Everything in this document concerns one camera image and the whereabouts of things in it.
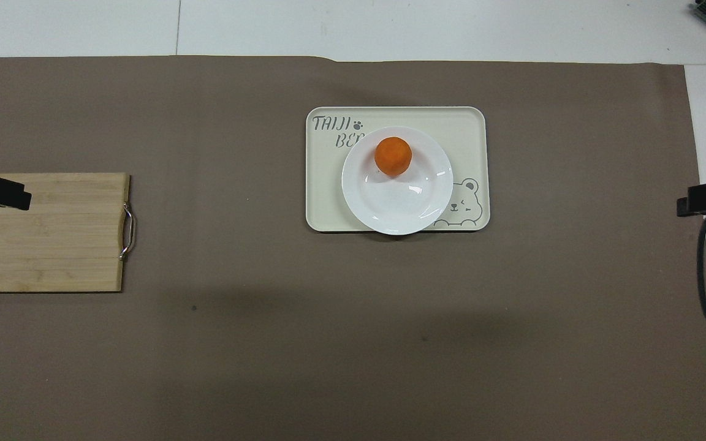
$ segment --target bear illustration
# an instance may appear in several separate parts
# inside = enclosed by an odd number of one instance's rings
[[[459,184],[454,182],[451,201],[434,225],[463,225],[466,222],[476,225],[484,212],[478,191],[479,182],[473,178],[463,179]]]

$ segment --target brown mat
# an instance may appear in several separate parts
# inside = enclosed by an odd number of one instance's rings
[[[490,224],[312,231],[323,105],[479,108]],[[0,59],[0,171],[140,220],[123,293],[0,295],[0,439],[706,439],[682,67]]]

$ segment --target cutting board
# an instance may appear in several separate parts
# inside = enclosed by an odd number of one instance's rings
[[[28,211],[0,207],[0,292],[120,291],[125,173],[12,173]]]

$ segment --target white floor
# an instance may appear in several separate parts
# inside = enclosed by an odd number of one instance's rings
[[[699,173],[706,182],[706,24],[691,14],[692,3],[0,0],[0,56],[313,55],[339,61],[686,64]]]

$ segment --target white plate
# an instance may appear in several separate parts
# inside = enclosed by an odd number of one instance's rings
[[[400,137],[412,150],[406,172],[391,178],[375,164],[375,148]],[[454,176],[443,148],[424,132],[385,127],[362,137],[342,167],[342,193],[362,223],[387,235],[408,235],[432,225],[451,199]]]

